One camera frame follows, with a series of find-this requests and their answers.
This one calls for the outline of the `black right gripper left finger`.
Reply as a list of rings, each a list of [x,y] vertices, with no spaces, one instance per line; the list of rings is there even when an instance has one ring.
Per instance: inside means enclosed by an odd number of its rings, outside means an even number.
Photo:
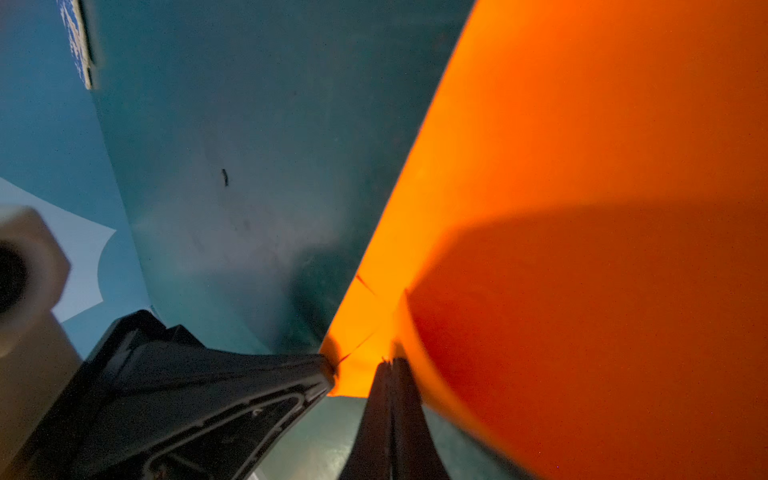
[[[391,365],[377,366],[363,416],[339,480],[391,478]]]

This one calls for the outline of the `orange square paper sheet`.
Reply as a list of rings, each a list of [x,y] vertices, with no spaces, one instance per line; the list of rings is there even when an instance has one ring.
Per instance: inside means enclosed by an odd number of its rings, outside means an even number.
[[[477,2],[323,351],[541,478],[765,478],[766,3]]]

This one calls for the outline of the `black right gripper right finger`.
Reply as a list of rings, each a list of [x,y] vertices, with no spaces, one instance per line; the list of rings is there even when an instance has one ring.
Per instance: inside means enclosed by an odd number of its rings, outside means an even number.
[[[394,381],[393,435],[394,479],[448,480],[430,434],[419,389],[405,358],[392,362]]]

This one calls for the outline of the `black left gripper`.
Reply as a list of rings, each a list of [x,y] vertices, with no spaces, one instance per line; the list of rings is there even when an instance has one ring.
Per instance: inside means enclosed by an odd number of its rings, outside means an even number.
[[[3,479],[245,479],[334,384],[327,359],[202,348],[150,311],[115,320]]]

